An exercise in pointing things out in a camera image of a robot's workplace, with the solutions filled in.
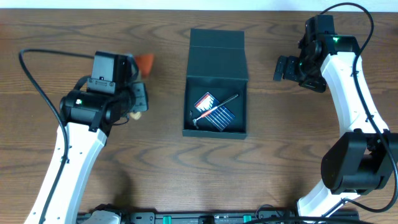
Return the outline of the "dark green gift box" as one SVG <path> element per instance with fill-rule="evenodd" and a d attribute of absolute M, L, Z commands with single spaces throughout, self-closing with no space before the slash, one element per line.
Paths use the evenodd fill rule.
<path fill-rule="evenodd" d="M 248 80 L 244 32 L 192 29 L 182 134 L 245 139 Z"/>

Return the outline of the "orange scraper with wooden handle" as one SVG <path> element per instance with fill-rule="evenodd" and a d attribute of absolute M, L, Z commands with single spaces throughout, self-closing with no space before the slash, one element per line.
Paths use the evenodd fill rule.
<path fill-rule="evenodd" d="M 149 77 L 154 63 L 154 57 L 154 54 L 141 54 L 133 56 L 138 65 L 139 75 L 141 78 Z"/>

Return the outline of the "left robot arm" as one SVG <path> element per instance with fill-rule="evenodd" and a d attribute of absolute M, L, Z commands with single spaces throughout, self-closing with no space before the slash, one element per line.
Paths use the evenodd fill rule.
<path fill-rule="evenodd" d="M 133 56 L 97 51 L 91 75 L 81 77 L 56 109 L 19 61 L 28 79 L 58 121 L 55 149 L 37 199 L 26 223 L 76 223 L 78 210 L 93 165 L 105 147 L 111 129 L 121 118 L 139 119 L 147 111 L 144 77 L 154 63 L 153 54 Z"/>

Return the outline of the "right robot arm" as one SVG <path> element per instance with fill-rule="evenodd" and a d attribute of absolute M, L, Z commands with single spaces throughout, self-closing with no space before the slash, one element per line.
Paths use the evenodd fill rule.
<path fill-rule="evenodd" d="M 330 90 L 340 138 L 323 156 L 322 179 L 297 202 L 301 217 L 329 217 L 347 200 L 383 189 L 393 173 L 387 149 L 397 157 L 391 133 L 366 84 L 358 41 L 335 32 L 333 16 L 320 14 L 305 23 L 298 57 L 281 56 L 273 79 L 291 80 L 323 93 Z"/>

